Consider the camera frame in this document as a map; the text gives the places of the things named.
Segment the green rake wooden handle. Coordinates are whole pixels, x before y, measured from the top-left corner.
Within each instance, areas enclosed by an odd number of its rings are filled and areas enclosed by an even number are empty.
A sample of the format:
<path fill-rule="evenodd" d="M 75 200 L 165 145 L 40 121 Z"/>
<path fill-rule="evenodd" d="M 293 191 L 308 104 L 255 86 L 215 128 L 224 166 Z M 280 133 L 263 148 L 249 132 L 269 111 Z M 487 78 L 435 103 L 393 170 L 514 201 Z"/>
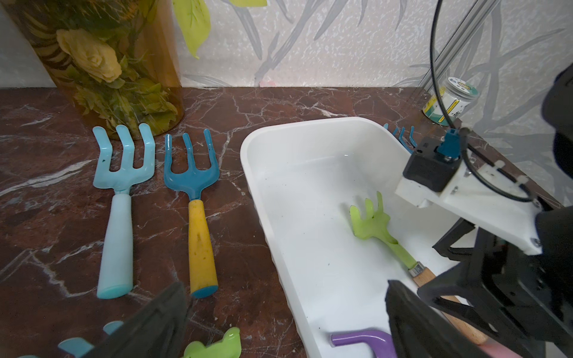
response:
<path fill-rule="evenodd" d="M 397 258 L 403 267 L 406 268 L 418 287 L 422 287 L 430 281 L 434 280 L 436 275 L 428 267 L 417 261 L 399 243 L 399 241 L 390 234 L 388 230 L 390 216 L 384 212 L 383 196 L 380 192 L 377 192 L 377 200 L 377 209 L 375 209 L 372 200 L 369 198 L 365 200 L 365 219 L 362 218 L 361 211 L 358 207 L 354 205 L 349 207 L 349 215 L 354 236 L 360 240 L 376 238 L 382 241 L 382 243 L 385 244 L 389 250 L 391 250 L 395 258 Z M 483 334 L 470 324 L 447 313 L 442 312 L 442 314 L 455 328 L 458 329 L 458 331 L 460 331 L 465 336 L 465 338 L 469 339 L 470 342 L 476 345 L 483 345 L 487 342 L 487 335 Z"/>

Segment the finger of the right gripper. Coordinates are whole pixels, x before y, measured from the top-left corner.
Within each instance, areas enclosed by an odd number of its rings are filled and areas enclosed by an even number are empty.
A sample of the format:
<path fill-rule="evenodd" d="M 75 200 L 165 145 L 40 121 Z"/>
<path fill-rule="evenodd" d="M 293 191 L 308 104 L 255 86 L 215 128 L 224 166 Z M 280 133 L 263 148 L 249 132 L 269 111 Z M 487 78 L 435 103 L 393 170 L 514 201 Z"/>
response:
<path fill-rule="evenodd" d="M 475 225 L 463 218 L 457 222 L 436 242 L 433 249 L 442 257 L 461 262 L 472 256 L 473 248 L 453 248 L 463 236 L 475 229 Z"/>
<path fill-rule="evenodd" d="M 466 260 L 418 291 L 522 357 L 544 357 L 550 342 L 572 356 L 572 283 L 543 267 L 539 256 L 507 252 L 507 262 Z"/>

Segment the purple rake pink handle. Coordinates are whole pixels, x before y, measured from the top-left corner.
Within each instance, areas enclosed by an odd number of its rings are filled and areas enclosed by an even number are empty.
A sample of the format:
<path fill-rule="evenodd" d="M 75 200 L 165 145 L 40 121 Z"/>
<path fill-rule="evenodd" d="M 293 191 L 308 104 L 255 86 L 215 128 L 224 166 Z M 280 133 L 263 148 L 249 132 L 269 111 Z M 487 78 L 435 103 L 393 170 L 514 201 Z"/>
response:
<path fill-rule="evenodd" d="M 334 347 L 366 344 L 377 358 L 398 357 L 392 336 L 376 329 L 334 333 L 330 335 L 330 341 Z"/>

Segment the white plastic storage box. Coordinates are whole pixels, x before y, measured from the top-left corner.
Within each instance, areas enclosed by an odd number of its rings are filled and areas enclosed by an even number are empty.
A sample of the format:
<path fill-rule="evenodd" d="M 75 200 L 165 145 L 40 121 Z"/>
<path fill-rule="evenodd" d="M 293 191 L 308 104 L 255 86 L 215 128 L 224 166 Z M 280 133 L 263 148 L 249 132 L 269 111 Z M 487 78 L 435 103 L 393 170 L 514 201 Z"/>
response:
<path fill-rule="evenodd" d="M 433 273 L 454 262 L 434 244 L 457 217 L 395 194 L 409 152 L 360 117 L 273 125 L 250 133 L 240 159 L 296 328 L 309 357 L 371 357 L 365 344 L 336 348 L 332 333 L 389 330 L 390 280 L 416 284 L 391 250 L 352 233 L 351 206 L 383 196 L 389 232 Z"/>

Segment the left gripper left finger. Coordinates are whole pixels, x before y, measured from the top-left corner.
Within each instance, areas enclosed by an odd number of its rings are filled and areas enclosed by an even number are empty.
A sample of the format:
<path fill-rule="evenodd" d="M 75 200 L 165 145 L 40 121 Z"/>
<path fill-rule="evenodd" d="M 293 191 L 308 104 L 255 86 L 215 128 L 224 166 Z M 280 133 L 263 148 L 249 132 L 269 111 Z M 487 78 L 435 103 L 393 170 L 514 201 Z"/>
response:
<path fill-rule="evenodd" d="M 173 283 L 85 356 L 179 357 L 187 309 L 183 283 Z"/>

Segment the dark teal rake yellow handle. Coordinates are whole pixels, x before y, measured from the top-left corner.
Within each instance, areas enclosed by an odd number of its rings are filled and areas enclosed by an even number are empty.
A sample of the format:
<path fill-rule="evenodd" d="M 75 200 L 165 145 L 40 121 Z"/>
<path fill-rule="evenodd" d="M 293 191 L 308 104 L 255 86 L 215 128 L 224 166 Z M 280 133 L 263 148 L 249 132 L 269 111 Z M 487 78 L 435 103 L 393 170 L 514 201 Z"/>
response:
<path fill-rule="evenodd" d="M 392 135 L 401 143 L 401 145 L 409 152 L 413 153 L 417 147 L 416 140 L 413 138 L 413 133 L 415 128 L 413 126 L 410 127 L 409 137 L 405 137 L 405 127 L 398 128 L 396 127 L 392 132 Z"/>

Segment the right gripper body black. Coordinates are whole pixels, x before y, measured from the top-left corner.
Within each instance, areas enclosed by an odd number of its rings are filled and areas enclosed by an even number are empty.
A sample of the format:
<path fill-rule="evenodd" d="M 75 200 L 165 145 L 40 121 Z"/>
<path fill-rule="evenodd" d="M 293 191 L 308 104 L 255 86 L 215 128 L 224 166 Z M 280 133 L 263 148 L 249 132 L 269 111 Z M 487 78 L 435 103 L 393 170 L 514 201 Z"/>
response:
<path fill-rule="evenodd" d="M 542 103 L 542 118 L 555 129 L 553 155 L 572 177 L 572 67 L 554 80 Z M 572 339 L 572 207 L 542 212 L 535 219 L 543 246 L 539 256 L 552 300 L 549 316 L 535 328 L 540 340 Z"/>

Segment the dark teal fork yellow handle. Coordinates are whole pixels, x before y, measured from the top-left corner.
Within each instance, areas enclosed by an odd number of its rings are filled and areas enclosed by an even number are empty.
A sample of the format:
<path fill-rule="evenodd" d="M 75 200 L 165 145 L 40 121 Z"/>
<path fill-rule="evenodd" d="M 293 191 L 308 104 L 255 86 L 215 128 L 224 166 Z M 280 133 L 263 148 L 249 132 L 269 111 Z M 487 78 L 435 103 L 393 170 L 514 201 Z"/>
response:
<path fill-rule="evenodd" d="M 207 298 L 219 289 L 213 246 L 207 225 L 202 191 L 219 180 L 220 171 L 209 130 L 204 130 L 210 168 L 200 170 L 195 165 L 190 136 L 183 135 L 187 150 L 188 169 L 176 174 L 172 171 L 172 136 L 165 136 L 164 183 L 178 192 L 185 192 L 189 197 L 189 234 L 188 257 L 190 267 L 190 294 L 194 298 Z"/>

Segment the light blue fork pale handle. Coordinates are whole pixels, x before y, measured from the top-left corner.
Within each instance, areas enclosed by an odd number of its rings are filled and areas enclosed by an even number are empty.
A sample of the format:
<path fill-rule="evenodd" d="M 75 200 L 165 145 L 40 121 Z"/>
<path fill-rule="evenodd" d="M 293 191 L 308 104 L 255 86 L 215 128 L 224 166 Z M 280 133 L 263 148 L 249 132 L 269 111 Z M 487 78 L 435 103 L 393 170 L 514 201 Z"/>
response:
<path fill-rule="evenodd" d="M 144 142 L 143 165 L 140 168 L 134 167 L 135 145 L 130 131 L 125 125 L 118 125 L 116 132 L 123 150 L 120 168 L 112 172 L 113 146 L 107 131 L 99 126 L 93 129 L 100 149 L 93 186 L 114 191 L 96 292 L 99 299 L 105 300 L 122 297 L 133 289 L 134 235 L 130 190 L 155 174 L 155 140 L 149 125 L 139 125 Z"/>

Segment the green tool wooden handle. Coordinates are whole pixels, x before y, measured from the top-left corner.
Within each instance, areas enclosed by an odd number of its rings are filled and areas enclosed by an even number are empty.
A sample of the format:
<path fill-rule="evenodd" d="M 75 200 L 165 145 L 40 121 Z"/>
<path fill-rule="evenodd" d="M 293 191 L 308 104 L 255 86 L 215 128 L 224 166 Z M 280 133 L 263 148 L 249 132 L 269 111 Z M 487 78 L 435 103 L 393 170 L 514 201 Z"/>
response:
<path fill-rule="evenodd" d="M 228 329 L 223 338 L 211 345 L 191 342 L 184 350 L 184 358 L 239 358 L 242 353 L 240 329 Z"/>

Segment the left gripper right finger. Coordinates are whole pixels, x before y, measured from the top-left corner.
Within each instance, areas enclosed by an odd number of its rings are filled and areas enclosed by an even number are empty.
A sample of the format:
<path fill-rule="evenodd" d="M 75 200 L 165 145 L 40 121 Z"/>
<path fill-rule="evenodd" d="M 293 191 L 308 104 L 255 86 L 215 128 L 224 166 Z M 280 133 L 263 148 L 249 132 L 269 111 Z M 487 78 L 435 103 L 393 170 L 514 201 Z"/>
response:
<path fill-rule="evenodd" d="M 386 311 L 398 357 L 487 357 L 399 280 L 390 280 Z"/>

